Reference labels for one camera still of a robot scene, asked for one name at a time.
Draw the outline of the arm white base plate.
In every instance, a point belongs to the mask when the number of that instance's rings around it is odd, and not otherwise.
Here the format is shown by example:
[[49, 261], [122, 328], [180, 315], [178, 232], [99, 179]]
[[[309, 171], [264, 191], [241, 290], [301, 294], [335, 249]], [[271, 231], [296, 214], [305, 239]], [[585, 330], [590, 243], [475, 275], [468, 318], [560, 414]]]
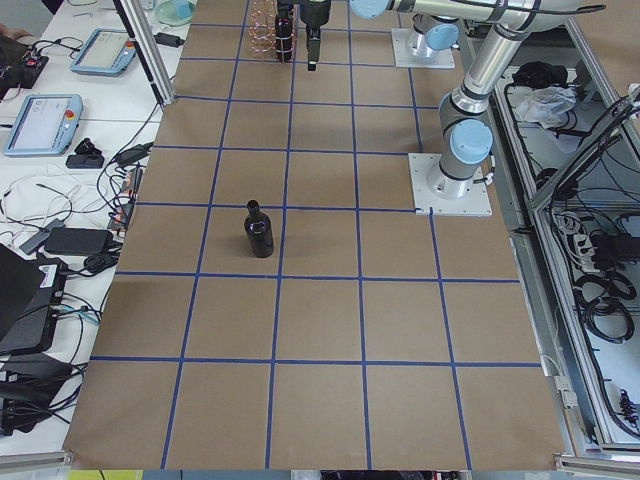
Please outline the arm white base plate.
[[440, 169], [440, 154], [410, 153], [409, 173], [417, 215], [490, 217], [492, 208], [484, 175], [477, 166], [466, 180], [453, 180]]
[[452, 46], [459, 30], [453, 25], [440, 25], [424, 34], [414, 29], [391, 30], [395, 66], [402, 68], [454, 69]]

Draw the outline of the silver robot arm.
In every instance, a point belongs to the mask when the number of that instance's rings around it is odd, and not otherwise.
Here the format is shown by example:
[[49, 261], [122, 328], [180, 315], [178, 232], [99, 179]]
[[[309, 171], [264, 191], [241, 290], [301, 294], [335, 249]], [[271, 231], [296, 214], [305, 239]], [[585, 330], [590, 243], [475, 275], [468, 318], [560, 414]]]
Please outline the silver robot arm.
[[[320, 55], [321, 29], [330, 18], [330, 1], [289, 1], [300, 6], [300, 18], [306, 28], [308, 69], [315, 71]], [[372, 20], [386, 11], [411, 12], [411, 1], [350, 1], [351, 11], [362, 19]], [[391, 44], [395, 66], [452, 70], [452, 49], [459, 38], [458, 19], [444, 15], [415, 13], [412, 28], [393, 28]]]
[[352, 1], [361, 18], [374, 19], [386, 11], [445, 16], [492, 24], [459, 87], [446, 95], [439, 107], [444, 150], [426, 175], [437, 196], [456, 200], [471, 189], [479, 165], [493, 144], [490, 128], [482, 120], [497, 81], [520, 45], [533, 32], [551, 30], [568, 18], [595, 13], [603, 5], [582, 1]]

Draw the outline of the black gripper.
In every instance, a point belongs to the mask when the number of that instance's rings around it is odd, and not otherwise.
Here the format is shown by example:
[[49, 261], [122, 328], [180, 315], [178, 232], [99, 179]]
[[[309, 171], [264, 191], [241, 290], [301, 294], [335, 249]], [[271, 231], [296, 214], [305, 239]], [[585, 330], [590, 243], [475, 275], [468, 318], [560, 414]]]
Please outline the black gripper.
[[329, 22], [330, 0], [303, 0], [300, 2], [300, 17], [306, 27], [307, 70], [315, 71], [320, 59], [321, 29]]

